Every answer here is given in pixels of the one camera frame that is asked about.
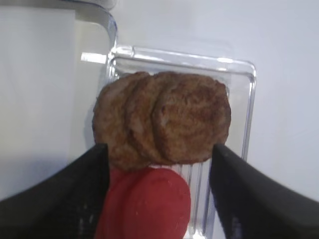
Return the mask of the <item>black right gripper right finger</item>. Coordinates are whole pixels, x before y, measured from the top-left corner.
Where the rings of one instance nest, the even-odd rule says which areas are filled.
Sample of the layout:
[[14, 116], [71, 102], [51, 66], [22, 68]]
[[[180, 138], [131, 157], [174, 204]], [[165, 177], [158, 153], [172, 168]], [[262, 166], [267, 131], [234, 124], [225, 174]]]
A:
[[231, 149], [212, 150], [209, 185], [227, 239], [317, 239], [319, 203], [272, 180]]

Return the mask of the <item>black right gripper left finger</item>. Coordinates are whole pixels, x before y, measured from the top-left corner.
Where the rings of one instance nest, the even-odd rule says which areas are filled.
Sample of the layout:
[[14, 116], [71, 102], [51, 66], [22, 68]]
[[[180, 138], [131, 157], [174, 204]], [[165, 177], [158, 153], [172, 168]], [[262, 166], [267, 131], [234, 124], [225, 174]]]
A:
[[0, 203], [2, 239], [92, 239], [110, 184], [108, 147], [96, 144], [43, 182]]

